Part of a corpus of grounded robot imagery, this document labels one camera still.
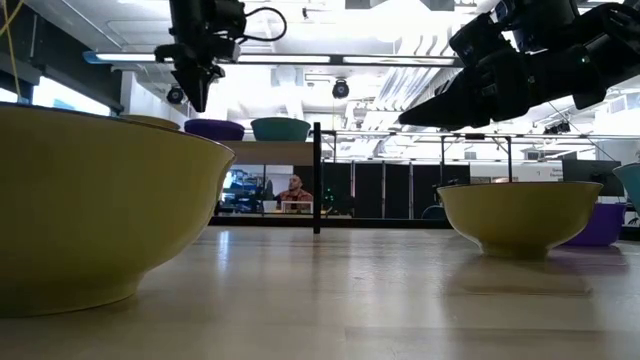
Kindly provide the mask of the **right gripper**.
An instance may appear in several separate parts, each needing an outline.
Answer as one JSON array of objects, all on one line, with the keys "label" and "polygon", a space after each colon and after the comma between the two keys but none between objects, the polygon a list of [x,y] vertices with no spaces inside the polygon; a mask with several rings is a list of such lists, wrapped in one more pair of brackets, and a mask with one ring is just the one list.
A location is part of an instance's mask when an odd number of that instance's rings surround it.
[{"label": "right gripper", "polygon": [[524,115],[530,93],[525,56],[514,49],[472,51],[467,68],[447,79],[415,107],[403,112],[402,125],[455,131],[483,127],[491,120]]}]

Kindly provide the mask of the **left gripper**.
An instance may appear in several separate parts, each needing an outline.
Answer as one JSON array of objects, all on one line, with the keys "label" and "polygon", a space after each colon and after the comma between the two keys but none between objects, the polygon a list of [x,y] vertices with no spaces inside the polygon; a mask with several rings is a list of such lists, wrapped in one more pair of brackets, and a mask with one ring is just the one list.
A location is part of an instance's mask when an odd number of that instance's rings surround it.
[{"label": "left gripper", "polygon": [[205,111],[211,84],[224,77],[223,68],[212,66],[239,60],[239,41],[244,37],[244,30],[179,32],[170,29],[169,33],[174,42],[157,46],[153,52],[154,60],[158,63],[171,60],[175,65],[192,64],[206,68],[200,75],[193,67],[176,68],[172,72],[192,107]]}]

